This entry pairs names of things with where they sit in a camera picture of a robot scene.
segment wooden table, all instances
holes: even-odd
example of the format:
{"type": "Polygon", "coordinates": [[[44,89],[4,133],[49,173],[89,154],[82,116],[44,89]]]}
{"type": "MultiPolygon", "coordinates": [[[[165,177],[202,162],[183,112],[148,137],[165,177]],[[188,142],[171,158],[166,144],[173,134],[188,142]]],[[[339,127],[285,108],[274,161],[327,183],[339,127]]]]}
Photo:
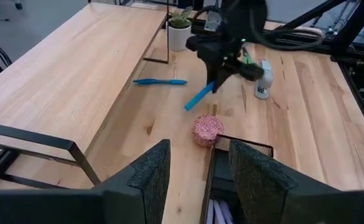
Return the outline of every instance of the wooden table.
{"type": "MultiPolygon", "coordinates": [[[[148,55],[166,56],[160,31],[148,55]]],[[[249,51],[271,62],[271,97],[257,100],[254,83],[231,77],[215,95],[194,109],[183,107],[203,88],[203,62],[188,50],[173,52],[170,64],[142,62],[135,77],[178,78],[186,86],[128,85],[110,114],[88,160],[105,179],[164,138],[171,140],[170,183],[163,223],[198,223],[208,173],[210,150],[191,138],[192,123],[201,114],[215,114],[225,134],[269,144],[275,158],[340,190],[364,189],[364,117],[336,63],[328,55],[279,52],[260,45],[249,51]]],[[[8,173],[66,187],[89,188],[76,167],[20,156],[8,173]]],[[[25,186],[0,181],[0,189],[25,186]]]]}
{"type": "MultiPolygon", "coordinates": [[[[69,139],[87,156],[165,18],[162,11],[87,5],[1,73],[0,125],[69,139]]],[[[4,136],[0,144],[82,163],[64,149],[4,136]]]]}

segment pink foam pad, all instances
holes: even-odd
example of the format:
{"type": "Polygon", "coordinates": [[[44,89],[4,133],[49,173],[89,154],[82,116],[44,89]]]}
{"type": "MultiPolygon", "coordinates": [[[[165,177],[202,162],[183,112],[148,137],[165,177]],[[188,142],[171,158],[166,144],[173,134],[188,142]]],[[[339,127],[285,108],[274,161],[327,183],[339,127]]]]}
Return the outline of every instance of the pink foam pad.
{"type": "Polygon", "coordinates": [[[217,117],[201,115],[194,121],[193,138],[200,146],[212,147],[217,134],[223,134],[224,130],[222,122],[217,117]]]}

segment white pot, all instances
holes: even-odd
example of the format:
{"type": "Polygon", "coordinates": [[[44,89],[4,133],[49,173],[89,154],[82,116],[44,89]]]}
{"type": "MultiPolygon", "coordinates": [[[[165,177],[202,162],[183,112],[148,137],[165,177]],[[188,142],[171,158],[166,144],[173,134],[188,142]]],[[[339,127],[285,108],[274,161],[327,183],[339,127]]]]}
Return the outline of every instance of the white pot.
{"type": "Polygon", "coordinates": [[[184,29],[167,27],[169,29],[169,48],[173,51],[185,50],[187,39],[192,35],[192,26],[184,29]]]}

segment pink sponge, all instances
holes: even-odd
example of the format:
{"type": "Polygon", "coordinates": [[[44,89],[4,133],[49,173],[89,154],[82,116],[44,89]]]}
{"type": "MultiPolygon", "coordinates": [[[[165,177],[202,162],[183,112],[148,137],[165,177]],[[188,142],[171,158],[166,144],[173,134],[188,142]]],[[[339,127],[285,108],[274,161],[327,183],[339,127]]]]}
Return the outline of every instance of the pink sponge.
{"type": "Polygon", "coordinates": [[[217,134],[223,134],[224,130],[222,122],[217,117],[201,115],[194,121],[193,138],[200,146],[212,147],[217,134]]]}

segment blue marker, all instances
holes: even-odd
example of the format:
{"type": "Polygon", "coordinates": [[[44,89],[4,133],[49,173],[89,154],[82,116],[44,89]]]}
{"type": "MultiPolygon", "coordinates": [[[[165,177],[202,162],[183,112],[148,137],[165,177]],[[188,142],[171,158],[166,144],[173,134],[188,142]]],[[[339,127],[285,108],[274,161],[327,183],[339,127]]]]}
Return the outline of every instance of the blue marker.
{"type": "Polygon", "coordinates": [[[184,106],[184,108],[189,111],[191,110],[206,94],[212,91],[215,86],[215,82],[209,83],[201,92],[199,92],[192,100],[184,106]]]}

